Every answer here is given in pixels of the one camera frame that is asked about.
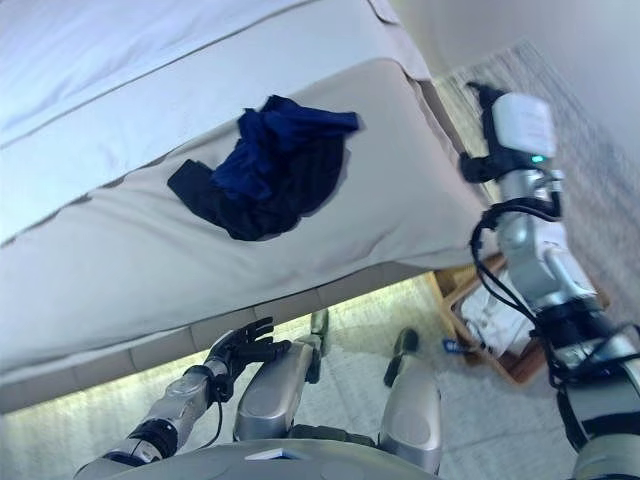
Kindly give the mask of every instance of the blue cloth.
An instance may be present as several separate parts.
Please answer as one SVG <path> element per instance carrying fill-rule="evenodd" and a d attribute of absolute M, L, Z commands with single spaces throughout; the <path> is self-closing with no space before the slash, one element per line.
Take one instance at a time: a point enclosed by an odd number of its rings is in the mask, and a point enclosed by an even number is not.
<path fill-rule="evenodd" d="M 333 113 L 301 107 L 272 95 L 260 111 L 248 108 L 238 120 L 241 138 L 233 152 L 211 174 L 227 197 L 270 199 L 289 171 L 292 155 L 311 140 L 344 136 L 358 129 L 353 112 Z"/>

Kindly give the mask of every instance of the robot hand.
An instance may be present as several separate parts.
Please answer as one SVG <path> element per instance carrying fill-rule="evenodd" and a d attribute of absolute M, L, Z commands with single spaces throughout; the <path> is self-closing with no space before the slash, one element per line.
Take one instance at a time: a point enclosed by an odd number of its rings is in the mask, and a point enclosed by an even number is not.
<path fill-rule="evenodd" d="M 274 342 L 273 337 L 260 338 L 273 332 L 273 318 L 263 318 L 220 337 L 211 347 L 205 360 L 221 362 L 227 373 L 215 377 L 220 401 L 227 402 L 233 396 L 233 383 L 253 362 L 271 362 L 280 358 L 291 347 L 289 340 Z"/>

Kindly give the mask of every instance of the white sensor module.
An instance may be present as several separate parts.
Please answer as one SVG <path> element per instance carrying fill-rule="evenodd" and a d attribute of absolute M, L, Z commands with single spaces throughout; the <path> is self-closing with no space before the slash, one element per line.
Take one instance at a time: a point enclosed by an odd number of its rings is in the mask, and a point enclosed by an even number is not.
<path fill-rule="evenodd" d="M 546 158 L 556 154 L 551 109 L 543 100 L 507 93 L 493 104 L 493 124 L 503 147 Z"/>

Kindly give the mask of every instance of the robotic arm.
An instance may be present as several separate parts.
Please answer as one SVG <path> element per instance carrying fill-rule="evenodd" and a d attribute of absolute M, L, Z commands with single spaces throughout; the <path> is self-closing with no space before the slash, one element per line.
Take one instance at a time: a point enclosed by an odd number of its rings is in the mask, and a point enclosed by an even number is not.
<path fill-rule="evenodd" d="M 288 340 L 273 342 L 273 337 L 259 338 L 273 331 L 272 322 L 271 318 L 258 320 L 220 337 L 204 363 L 190 367 L 172 382 L 127 438 L 85 465 L 75 478 L 110 478 L 131 467 L 172 457 L 214 402 L 218 404 L 218 431 L 203 447 L 215 442 L 222 426 L 221 403 L 233 396 L 233 384 L 245 367 L 253 362 L 275 360 L 291 347 Z"/>
<path fill-rule="evenodd" d="M 469 86 L 478 92 L 489 155 L 463 154 L 460 168 L 469 182 L 496 180 L 502 196 L 473 233 L 478 275 L 494 296 L 535 325 L 567 437 L 580 452 L 575 478 L 640 478 L 640 359 L 625 335 L 640 329 L 618 326 L 605 316 L 569 251 L 560 221 L 563 176 L 549 168 L 555 154 L 549 107 L 528 95 Z M 484 229 L 497 232 L 526 305 L 481 262 Z"/>

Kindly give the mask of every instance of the white wall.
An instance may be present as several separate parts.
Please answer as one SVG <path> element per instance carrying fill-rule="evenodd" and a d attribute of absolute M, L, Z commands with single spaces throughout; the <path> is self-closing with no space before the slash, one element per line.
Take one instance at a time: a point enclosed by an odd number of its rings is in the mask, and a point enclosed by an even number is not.
<path fill-rule="evenodd" d="M 640 163 L 640 0 L 391 0 L 434 75 L 528 38 Z"/>

